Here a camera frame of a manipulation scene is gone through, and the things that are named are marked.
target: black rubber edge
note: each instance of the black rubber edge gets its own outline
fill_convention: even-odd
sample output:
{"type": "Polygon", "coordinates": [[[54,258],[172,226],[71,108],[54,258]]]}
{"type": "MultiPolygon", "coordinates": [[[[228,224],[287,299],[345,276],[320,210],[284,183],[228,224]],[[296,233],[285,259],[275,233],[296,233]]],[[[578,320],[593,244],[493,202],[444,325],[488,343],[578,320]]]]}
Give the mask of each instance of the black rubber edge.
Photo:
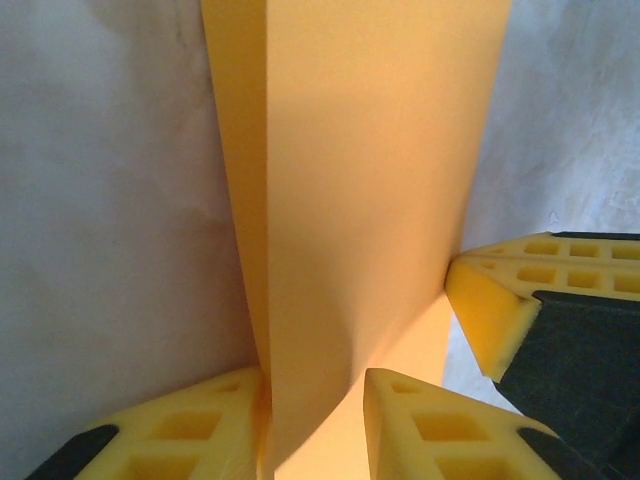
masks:
{"type": "Polygon", "coordinates": [[[589,240],[640,241],[640,233],[558,232],[551,235],[560,238],[584,238],[589,240]]]}
{"type": "Polygon", "coordinates": [[[25,480],[72,480],[118,434],[115,425],[102,425],[80,433],[65,443],[25,480]]]}
{"type": "Polygon", "coordinates": [[[496,389],[604,468],[640,414],[640,302],[533,296],[540,311],[496,389]]]}
{"type": "Polygon", "coordinates": [[[606,480],[593,465],[559,438],[534,428],[520,428],[518,435],[562,480],[606,480]]]}

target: white surface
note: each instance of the white surface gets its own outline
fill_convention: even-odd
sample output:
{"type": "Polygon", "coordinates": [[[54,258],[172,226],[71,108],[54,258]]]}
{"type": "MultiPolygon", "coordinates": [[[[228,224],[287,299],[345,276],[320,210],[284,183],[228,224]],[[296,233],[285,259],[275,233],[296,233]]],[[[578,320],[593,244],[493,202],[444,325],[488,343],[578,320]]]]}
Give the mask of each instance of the white surface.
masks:
{"type": "Polygon", "coordinates": [[[255,362],[198,5],[0,0],[2,479],[255,362]]]}
{"type": "MultiPolygon", "coordinates": [[[[640,230],[639,24],[633,0],[515,2],[465,247],[640,230]]],[[[0,477],[20,478],[255,354],[197,0],[0,0],[0,86],[0,477]]],[[[498,401],[473,368],[457,331],[445,384],[498,401]]]]}
{"type": "MultiPolygon", "coordinates": [[[[640,231],[640,2],[516,0],[463,248],[640,231]]],[[[454,321],[444,385],[509,406],[454,321]]]]}

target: folded yellow sheet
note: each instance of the folded yellow sheet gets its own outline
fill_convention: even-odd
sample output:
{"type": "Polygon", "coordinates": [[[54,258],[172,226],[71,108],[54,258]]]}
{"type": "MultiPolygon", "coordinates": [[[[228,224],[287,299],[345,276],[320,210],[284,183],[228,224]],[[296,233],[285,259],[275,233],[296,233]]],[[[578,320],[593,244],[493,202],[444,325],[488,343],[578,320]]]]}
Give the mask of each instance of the folded yellow sheet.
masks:
{"type": "Polygon", "coordinates": [[[439,381],[450,311],[430,307],[509,6],[202,0],[278,478],[367,478],[362,374],[412,325],[442,346],[414,342],[394,368],[439,381]]]}

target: yellow plastic piece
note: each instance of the yellow plastic piece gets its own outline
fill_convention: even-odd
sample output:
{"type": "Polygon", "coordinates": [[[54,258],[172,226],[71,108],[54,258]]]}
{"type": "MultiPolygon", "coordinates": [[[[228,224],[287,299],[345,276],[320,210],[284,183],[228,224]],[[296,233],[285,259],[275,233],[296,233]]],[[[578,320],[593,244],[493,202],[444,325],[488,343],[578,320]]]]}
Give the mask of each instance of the yellow plastic piece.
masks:
{"type": "Polygon", "coordinates": [[[102,422],[120,432],[79,480],[257,478],[262,373],[238,370],[102,422]]]}
{"type": "Polygon", "coordinates": [[[531,235],[464,252],[445,289],[480,369],[498,382],[540,310],[533,292],[640,301],[640,245],[531,235]]]}
{"type": "Polygon", "coordinates": [[[372,480],[561,480],[517,434],[546,426],[397,372],[367,371],[364,415],[372,480]]]}

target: yellow board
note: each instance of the yellow board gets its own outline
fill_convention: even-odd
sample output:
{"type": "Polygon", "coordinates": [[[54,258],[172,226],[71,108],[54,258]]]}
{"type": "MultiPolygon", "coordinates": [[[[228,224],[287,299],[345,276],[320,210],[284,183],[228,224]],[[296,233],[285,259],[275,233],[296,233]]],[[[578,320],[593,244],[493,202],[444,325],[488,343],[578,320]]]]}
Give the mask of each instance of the yellow board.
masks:
{"type": "Polygon", "coordinates": [[[517,433],[541,423],[397,372],[367,371],[364,415],[372,480],[561,480],[517,433]]]}
{"type": "Polygon", "coordinates": [[[536,290],[640,301],[640,244],[541,233],[457,257],[447,296],[480,369],[496,382],[540,310],[536,290]]]}
{"type": "Polygon", "coordinates": [[[247,302],[268,376],[266,3],[203,0],[201,7],[247,302]]]}
{"type": "MultiPolygon", "coordinates": [[[[254,171],[230,171],[229,186],[245,278],[263,279],[267,268],[267,281],[246,287],[271,379],[273,465],[278,478],[314,478],[308,465],[333,440],[319,434],[313,449],[298,450],[320,429],[337,428],[332,412],[374,352],[441,293],[510,1],[202,7],[227,168],[242,172],[252,159],[264,172],[266,162],[266,199],[254,171]],[[256,138],[266,138],[262,157],[256,138]],[[268,206],[264,263],[262,207],[241,210],[246,198],[234,192],[268,206]],[[251,237],[251,228],[249,248],[242,232],[251,237]]],[[[432,321],[440,332],[449,319],[432,321]]],[[[424,357],[416,345],[404,353],[406,367],[424,357]]],[[[426,361],[441,369],[443,359],[438,349],[426,361]]],[[[345,457],[364,458],[363,444],[345,448],[345,457]]],[[[358,475],[366,470],[342,478],[358,475]]]]}
{"type": "Polygon", "coordinates": [[[120,431],[79,480],[257,478],[262,374],[238,370],[116,413],[120,431]]]}

